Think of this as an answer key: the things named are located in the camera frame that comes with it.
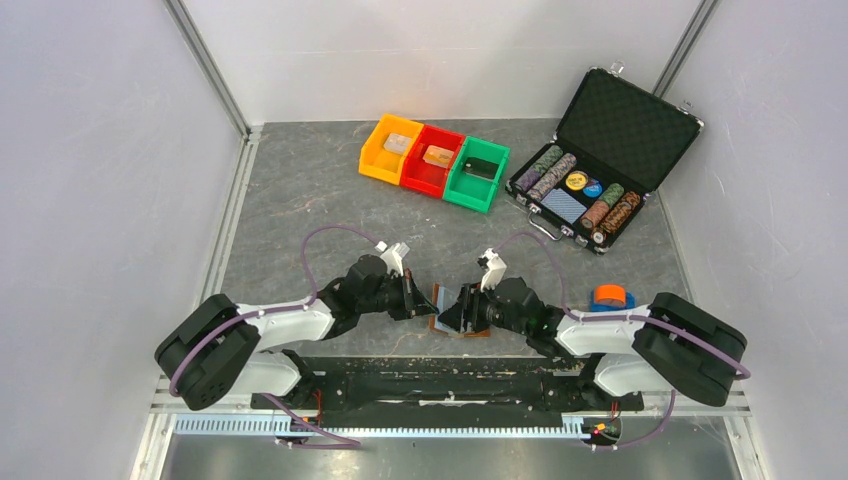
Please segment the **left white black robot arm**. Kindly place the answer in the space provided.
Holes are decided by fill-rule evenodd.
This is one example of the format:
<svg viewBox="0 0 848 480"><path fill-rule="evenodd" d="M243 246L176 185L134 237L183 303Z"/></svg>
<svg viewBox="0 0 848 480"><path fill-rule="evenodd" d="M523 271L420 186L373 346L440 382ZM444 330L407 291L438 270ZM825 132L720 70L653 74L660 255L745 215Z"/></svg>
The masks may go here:
<svg viewBox="0 0 848 480"><path fill-rule="evenodd" d="M158 345L154 359L170 394L193 411L229 393L268 393L297 408L312 399L314 381L287 345L336 338L365 314L399 321L437 311L409 269L367 254L318 290L313 302L251 306L212 295Z"/></svg>

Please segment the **brown leather card holder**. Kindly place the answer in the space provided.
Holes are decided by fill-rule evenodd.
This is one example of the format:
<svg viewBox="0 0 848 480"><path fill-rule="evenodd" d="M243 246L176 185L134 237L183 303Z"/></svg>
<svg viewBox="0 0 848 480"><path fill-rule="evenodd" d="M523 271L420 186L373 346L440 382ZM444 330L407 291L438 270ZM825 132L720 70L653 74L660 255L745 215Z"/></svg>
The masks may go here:
<svg viewBox="0 0 848 480"><path fill-rule="evenodd" d="M430 316L429 329L452 338L489 337L490 328L476 318L483 313L480 283L466 283L458 292L442 284L433 287L433 304L437 313Z"/></svg>

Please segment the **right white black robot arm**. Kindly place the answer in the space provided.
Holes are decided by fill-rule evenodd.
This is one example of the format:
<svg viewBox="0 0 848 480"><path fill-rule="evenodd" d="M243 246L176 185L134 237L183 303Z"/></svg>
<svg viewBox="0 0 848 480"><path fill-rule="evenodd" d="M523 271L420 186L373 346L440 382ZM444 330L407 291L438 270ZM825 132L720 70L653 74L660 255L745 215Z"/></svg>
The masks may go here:
<svg viewBox="0 0 848 480"><path fill-rule="evenodd" d="M586 358L577 392L591 408L652 390L721 407L733 384L751 376L742 363L745 335L670 292L647 305L606 312L547 304L522 278L488 289L465 284L453 302L443 289L438 294L435 321L449 334L497 328L523 336L543 356Z"/></svg>

